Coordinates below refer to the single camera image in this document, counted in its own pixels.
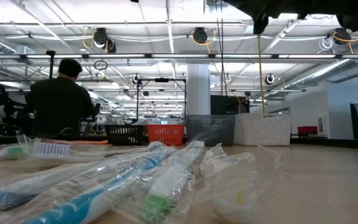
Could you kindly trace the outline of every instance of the white basket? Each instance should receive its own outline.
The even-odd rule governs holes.
[[[238,114],[234,144],[243,146],[288,146],[291,138],[290,114]]]

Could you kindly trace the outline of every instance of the wooden table surface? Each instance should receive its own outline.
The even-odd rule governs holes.
[[[283,170],[260,199],[260,223],[358,224],[358,149],[291,145],[270,147],[282,156]],[[228,154],[255,147],[225,147]],[[0,161],[0,178],[55,166],[31,161]],[[193,206],[187,223],[224,223],[210,203]],[[107,212],[94,223],[134,223]]]

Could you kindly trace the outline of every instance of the gray bin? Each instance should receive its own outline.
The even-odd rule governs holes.
[[[206,146],[232,146],[234,142],[234,115],[187,115],[187,141],[204,141]]]

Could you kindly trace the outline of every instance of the white column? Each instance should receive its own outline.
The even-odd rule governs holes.
[[[187,65],[187,114],[211,114],[208,64]]]

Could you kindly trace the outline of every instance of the orange plastic crate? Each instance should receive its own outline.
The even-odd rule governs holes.
[[[149,142],[160,141],[168,146],[181,146],[183,142],[184,124],[148,124]]]

